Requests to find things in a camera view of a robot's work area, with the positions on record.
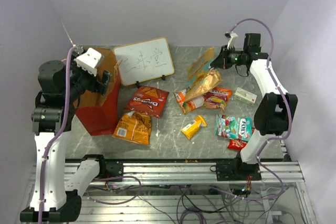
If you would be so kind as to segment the gold teal snack bag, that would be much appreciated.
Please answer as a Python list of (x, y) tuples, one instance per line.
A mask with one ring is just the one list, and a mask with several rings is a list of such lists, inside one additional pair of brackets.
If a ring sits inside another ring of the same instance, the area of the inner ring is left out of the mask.
[(220, 72), (211, 67), (214, 60), (214, 47), (210, 47), (188, 68), (185, 101), (204, 95), (223, 81)]

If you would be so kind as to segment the orange Fox's fruits candy bag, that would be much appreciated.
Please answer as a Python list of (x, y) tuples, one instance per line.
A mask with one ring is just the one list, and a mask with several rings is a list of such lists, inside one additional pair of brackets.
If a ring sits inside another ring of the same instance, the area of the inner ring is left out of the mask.
[(230, 89), (215, 87), (203, 95), (203, 107), (207, 109), (221, 109), (224, 112), (232, 93), (233, 91)]

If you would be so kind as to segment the red brown paper bag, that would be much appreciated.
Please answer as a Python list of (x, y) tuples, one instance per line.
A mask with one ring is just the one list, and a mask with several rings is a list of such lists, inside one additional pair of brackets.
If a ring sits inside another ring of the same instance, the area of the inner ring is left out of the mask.
[(98, 49), (104, 59), (98, 66), (97, 77), (102, 80), (106, 70), (112, 75), (105, 95), (86, 91), (82, 96), (77, 116), (90, 135), (112, 134), (117, 125), (117, 103), (120, 89), (119, 63), (110, 49)]

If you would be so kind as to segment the red Doritos chip bag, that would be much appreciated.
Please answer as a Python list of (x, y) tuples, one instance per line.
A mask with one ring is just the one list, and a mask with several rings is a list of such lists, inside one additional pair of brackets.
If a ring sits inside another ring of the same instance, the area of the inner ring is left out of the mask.
[(125, 106), (127, 111), (135, 111), (159, 119), (167, 102), (169, 92), (141, 86)]

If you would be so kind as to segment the orange chip bag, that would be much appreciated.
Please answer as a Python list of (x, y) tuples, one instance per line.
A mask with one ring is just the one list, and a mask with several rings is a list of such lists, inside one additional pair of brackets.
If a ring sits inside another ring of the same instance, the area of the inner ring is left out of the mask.
[(125, 113), (113, 133), (113, 137), (136, 144), (149, 145), (152, 132), (150, 116), (131, 111)]

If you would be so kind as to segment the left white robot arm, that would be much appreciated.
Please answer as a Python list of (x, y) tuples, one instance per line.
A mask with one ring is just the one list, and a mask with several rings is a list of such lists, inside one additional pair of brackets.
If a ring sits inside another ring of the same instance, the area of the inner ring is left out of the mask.
[(82, 196), (89, 183), (102, 180), (107, 167), (102, 155), (85, 156), (74, 177), (64, 181), (66, 141), (76, 112), (74, 102), (86, 92), (105, 94), (111, 73), (102, 79), (76, 63), (52, 60), (39, 67), (41, 91), (32, 112), (37, 151), (34, 194), (30, 205), (20, 212), (21, 222), (72, 222), (80, 214)]

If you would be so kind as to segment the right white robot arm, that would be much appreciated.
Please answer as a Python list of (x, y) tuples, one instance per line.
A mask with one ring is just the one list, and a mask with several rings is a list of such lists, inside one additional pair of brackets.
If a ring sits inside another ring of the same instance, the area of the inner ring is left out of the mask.
[(267, 144), (283, 133), (290, 133), (298, 97), (282, 86), (271, 64), (270, 54), (261, 51), (261, 34), (245, 35), (242, 49), (235, 48), (238, 35), (232, 31), (225, 34), (228, 43), (222, 46), (211, 67), (229, 69), (246, 66), (259, 86), (262, 100), (254, 115), (255, 131), (246, 147), (240, 151), (241, 162), (231, 167), (236, 179), (244, 179), (250, 173), (248, 165), (255, 165)]

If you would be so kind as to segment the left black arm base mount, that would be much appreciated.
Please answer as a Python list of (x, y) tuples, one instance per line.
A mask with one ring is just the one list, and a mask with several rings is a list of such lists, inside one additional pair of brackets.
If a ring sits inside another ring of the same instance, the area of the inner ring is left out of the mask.
[(120, 161), (105, 160), (99, 163), (99, 173), (96, 179), (116, 178), (113, 182), (121, 182), (124, 166)]

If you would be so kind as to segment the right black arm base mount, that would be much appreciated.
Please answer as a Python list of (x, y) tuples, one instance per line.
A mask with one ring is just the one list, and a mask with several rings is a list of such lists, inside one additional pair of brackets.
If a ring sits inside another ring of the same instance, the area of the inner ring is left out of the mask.
[(261, 180), (258, 164), (246, 164), (240, 158), (221, 159), (209, 170), (216, 174), (218, 181)]

